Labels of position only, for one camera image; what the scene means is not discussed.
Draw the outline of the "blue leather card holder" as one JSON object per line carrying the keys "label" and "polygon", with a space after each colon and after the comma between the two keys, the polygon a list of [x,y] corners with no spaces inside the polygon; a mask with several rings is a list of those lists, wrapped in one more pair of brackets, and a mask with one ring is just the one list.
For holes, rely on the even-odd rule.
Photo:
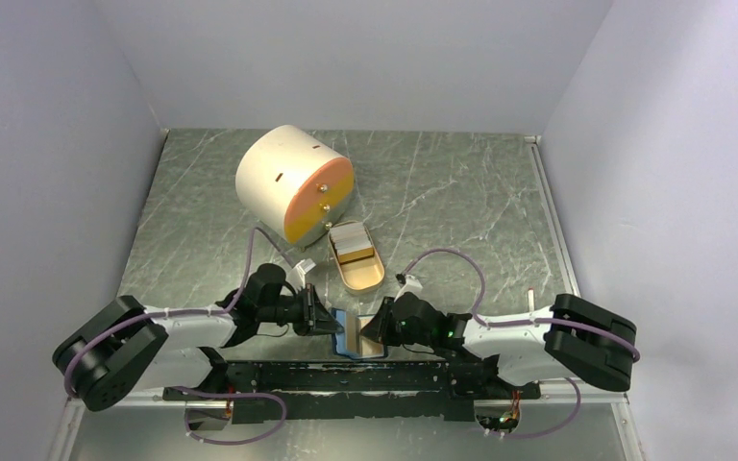
{"label": "blue leather card holder", "polygon": [[357,358],[357,317],[363,315],[337,308],[333,308],[331,314],[342,326],[342,330],[333,336],[333,352],[355,361],[373,360]]}

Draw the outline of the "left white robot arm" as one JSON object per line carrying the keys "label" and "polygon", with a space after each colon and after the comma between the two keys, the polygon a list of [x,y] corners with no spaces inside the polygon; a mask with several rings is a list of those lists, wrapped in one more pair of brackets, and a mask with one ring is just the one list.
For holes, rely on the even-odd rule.
{"label": "left white robot arm", "polygon": [[264,263],[206,307],[157,308],[120,296],[62,341],[52,362],[66,392],[91,411],[154,388],[212,400],[236,388],[221,351],[255,337],[264,323],[289,326],[298,336],[343,330],[313,284],[292,285],[282,267]]}

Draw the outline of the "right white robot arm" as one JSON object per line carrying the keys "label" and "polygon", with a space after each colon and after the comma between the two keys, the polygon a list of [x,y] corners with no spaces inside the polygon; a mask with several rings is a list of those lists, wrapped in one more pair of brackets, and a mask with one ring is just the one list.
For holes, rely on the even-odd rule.
{"label": "right white robot arm", "polygon": [[626,392],[640,358],[636,332],[632,321],[572,294],[532,312],[484,317],[442,312],[405,293],[385,298],[360,330],[389,347],[425,346],[449,362],[493,362],[480,372],[480,386],[493,398],[515,386],[566,377]]}

